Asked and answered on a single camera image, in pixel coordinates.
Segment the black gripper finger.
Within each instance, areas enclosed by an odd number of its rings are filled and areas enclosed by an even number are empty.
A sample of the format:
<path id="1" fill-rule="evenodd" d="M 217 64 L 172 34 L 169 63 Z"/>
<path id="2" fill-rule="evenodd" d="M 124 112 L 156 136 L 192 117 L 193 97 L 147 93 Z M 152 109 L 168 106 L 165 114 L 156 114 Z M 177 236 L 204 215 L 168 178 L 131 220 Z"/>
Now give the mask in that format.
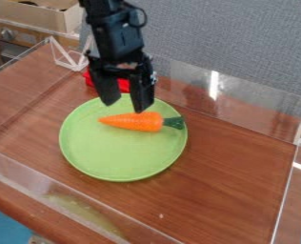
<path id="1" fill-rule="evenodd" d="M 153 103 L 155 73 L 145 76 L 132 74 L 128 81 L 132 108 L 136 113 L 140 113 Z"/>
<path id="2" fill-rule="evenodd" d="M 89 70 L 89 76 L 101 103 L 111 106 L 121 97 L 116 76 L 103 70 Z"/>

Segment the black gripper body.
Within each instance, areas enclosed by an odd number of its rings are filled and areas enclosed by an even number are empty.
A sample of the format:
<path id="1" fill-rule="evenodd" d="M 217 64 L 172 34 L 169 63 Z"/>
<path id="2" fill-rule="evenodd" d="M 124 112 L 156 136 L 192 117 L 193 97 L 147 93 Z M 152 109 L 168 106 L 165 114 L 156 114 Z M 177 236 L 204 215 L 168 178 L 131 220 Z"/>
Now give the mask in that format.
<path id="1" fill-rule="evenodd" d="M 151 58 L 143 52 L 141 9 L 87 9 L 85 22 L 92 30 L 97 54 L 88 51 L 89 70 L 103 70 L 128 80 L 132 74 L 153 73 Z"/>

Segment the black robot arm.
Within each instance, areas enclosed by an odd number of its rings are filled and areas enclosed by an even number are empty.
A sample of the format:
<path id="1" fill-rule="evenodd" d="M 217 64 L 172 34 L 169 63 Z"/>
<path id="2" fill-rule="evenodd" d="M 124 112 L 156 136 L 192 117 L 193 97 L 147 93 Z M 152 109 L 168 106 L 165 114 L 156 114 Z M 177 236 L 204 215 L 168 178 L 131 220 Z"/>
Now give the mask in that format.
<path id="1" fill-rule="evenodd" d="M 141 27 L 137 11 L 124 0 L 77 0 L 85 10 L 99 55 L 85 51 L 88 72 L 100 101 L 111 106 L 121 98 L 119 78 L 128 81 L 133 111 L 143 112 L 153 103 L 156 74 L 151 58 L 143 52 Z"/>

